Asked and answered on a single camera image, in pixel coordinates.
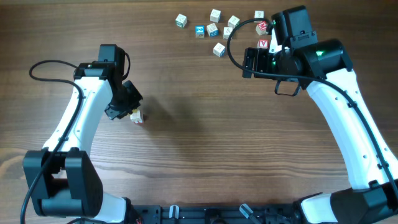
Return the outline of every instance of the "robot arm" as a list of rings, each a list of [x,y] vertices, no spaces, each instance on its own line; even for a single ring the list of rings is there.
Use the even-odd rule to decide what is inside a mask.
[[[98,61],[81,63],[75,70],[75,84],[83,90],[83,102],[67,140],[33,191],[32,203],[38,215],[86,217],[106,223],[129,223],[130,215],[134,215],[128,198],[103,192],[89,158],[103,111],[110,119],[120,119],[140,105],[142,96],[134,85],[130,81],[122,84],[123,71],[124,50],[116,45],[101,45]],[[74,88],[61,122],[43,150],[26,154],[23,163],[29,187],[70,122],[78,94]],[[60,169],[66,170],[67,179],[52,176]]]
[[[243,66],[235,63],[230,51],[228,55],[243,70],[244,78],[251,78],[253,73],[255,78],[277,80],[276,93],[281,81],[298,82],[299,88],[301,86],[308,91],[339,145],[352,186],[341,192],[318,194],[299,200],[298,207],[305,217],[302,221],[374,223],[396,214],[398,195],[394,193],[393,183],[398,183],[398,162],[361,97],[352,62],[343,45],[338,40],[318,42],[304,6],[277,13],[272,20],[268,30],[270,32],[272,29],[270,49],[246,49]],[[237,29],[228,39],[228,49]],[[351,105],[335,88],[324,82],[315,82],[317,80],[334,84],[351,97],[355,105]],[[381,156],[387,162],[392,181],[386,175],[388,170],[382,166],[380,154],[371,141],[364,121],[353,107],[362,112],[377,145],[382,149]]]

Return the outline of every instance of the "green led light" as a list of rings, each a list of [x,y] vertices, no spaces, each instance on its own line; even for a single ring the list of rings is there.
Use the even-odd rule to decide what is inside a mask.
[[[322,54],[325,53],[324,51],[317,51],[317,56],[322,56]]]

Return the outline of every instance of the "white cube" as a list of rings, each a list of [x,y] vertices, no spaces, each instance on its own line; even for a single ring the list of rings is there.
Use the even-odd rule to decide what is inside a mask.
[[[238,19],[236,16],[231,16],[231,18],[228,21],[228,26],[235,28],[237,25],[239,25],[240,19]]]
[[[210,21],[211,22],[219,22],[221,18],[221,11],[217,9],[213,9],[210,14]]]
[[[259,42],[257,43],[257,48],[268,49],[268,40],[259,39]]]
[[[197,38],[205,38],[205,26],[196,26],[195,34]]]
[[[229,35],[232,33],[232,27],[224,27],[223,39],[228,39]]]
[[[215,37],[218,35],[218,29],[215,23],[207,25],[206,29],[210,37]]]
[[[217,43],[216,47],[214,47],[214,49],[213,49],[213,53],[219,57],[222,57],[225,53],[224,45]]]
[[[259,35],[263,35],[267,33],[267,23],[266,22],[260,22],[256,26],[256,31]]]
[[[187,24],[187,17],[184,16],[183,14],[179,14],[175,19],[175,23],[177,26],[184,28],[185,25]]]
[[[132,111],[132,114],[130,115],[130,119],[132,122],[136,124],[141,124],[144,122],[144,115],[141,113],[139,109],[135,109]]]
[[[263,19],[264,18],[264,11],[254,11],[254,18],[255,19]]]

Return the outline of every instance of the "cable clip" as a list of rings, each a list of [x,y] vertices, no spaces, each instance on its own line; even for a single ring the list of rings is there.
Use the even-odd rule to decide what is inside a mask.
[[[354,105],[352,105],[351,103],[347,103],[348,108],[357,108],[358,104],[356,103],[356,101],[354,101]]]
[[[250,219],[254,224],[261,224],[261,222],[254,216],[253,210],[247,204],[242,204],[239,207],[239,211],[247,218]]]
[[[69,140],[68,136],[65,137],[65,138],[63,138],[62,136],[58,138],[58,141],[63,141],[64,142],[64,141],[67,141],[67,140]]]
[[[180,217],[180,207],[178,205],[170,206],[169,218],[178,219]]]
[[[383,169],[383,166],[381,164],[377,164],[377,167],[379,169]]]

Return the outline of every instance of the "wooden table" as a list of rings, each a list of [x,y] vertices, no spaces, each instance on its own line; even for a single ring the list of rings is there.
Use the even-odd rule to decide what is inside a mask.
[[[349,188],[338,146],[306,91],[274,94],[271,80],[243,79],[227,56],[213,55],[222,35],[195,38],[195,25],[222,12],[241,20],[270,17],[292,1],[181,1],[35,4],[0,7],[0,223],[19,222],[27,184],[22,159],[55,130],[70,99],[69,85],[29,78],[45,59],[78,65],[96,60],[100,44],[129,53],[129,78],[144,96],[145,123],[102,117],[91,150],[104,189],[135,205],[288,203],[317,192]],[[348,50],[361,93],[389,147],[398,153],[398,16],[394,1],[307,1],[320,40]],[[178,13],[186,28],[175,25]],[[243,61],[259,36],[250,24],[232,53]],[[64,65],[43,65],[40,77],[72,80]],[[283,84],[282,91],[294,86]],[[396,223],[390,218],[383,223]],[[38,217],[27,223],[66,223]]]

